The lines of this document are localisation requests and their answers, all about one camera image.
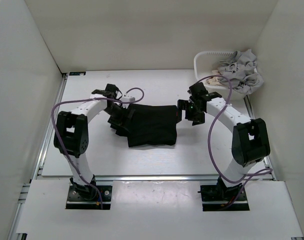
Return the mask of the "black trousers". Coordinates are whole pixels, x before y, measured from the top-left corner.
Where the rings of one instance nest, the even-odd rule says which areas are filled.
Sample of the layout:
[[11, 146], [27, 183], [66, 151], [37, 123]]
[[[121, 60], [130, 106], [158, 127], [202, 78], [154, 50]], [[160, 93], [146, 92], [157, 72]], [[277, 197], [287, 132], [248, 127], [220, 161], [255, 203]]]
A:
[[130, 104], [122, 117], [110, 117], [115, 134], [126, 137], [130, 148], [140, 146], [174, 146], [177, 141], [175, 105]]

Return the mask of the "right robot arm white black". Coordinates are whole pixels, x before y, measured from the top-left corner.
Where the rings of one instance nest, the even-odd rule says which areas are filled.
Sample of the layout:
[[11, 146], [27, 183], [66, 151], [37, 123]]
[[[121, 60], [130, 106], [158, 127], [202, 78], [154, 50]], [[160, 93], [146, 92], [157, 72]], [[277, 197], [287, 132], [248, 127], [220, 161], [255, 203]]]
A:
[[205, 116], [214, 117], [207, 137], [208, 152], [211, 153], [211, 134], [217, 121], [221, 122], [232, 133], [232, 160], [224, 172], [217, 164], [213, 164], [219, 174], [217, 183], [212, 187], [202, 187], [200, 192], [210, 200], [234, 201], [244, 189], [245, 184], [253, 177], [271, 173], [265, 168], [250, 173], [257, 163], [261, 162], [271, 152], [266, 123], [263, 119], [252, 119], [235, 109], [217, 92], [209, 93], [204, 84], [195, 83], [189, 87], [188, 100], [177, 102], [178, 120], [185, 119], [192, 125], [205, 123]]

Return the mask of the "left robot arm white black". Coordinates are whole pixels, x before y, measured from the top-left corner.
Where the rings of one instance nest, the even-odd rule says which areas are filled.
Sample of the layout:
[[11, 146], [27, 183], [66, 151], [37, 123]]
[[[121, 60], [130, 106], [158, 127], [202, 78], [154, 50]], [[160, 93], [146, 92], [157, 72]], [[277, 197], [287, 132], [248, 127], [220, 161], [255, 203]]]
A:
[[86, 201], [103, 202], [102, 192], [96, 184], [87, 160], [89, 146], [89, 123], [101, 112], [109, 115], [108, 123], [117, 130], [128, 131], [127, 123], [133, 111], [129, 105], [135, 98], [122, 94], [114, 84], [107, 84], [104, 90], [95, 89], [86, 100], [79, 100], [79, 106], [71, 111], [60, 111], [52, 116], [54, 147], [64, 155], [72, 172], [70, 182], [74, 191]]

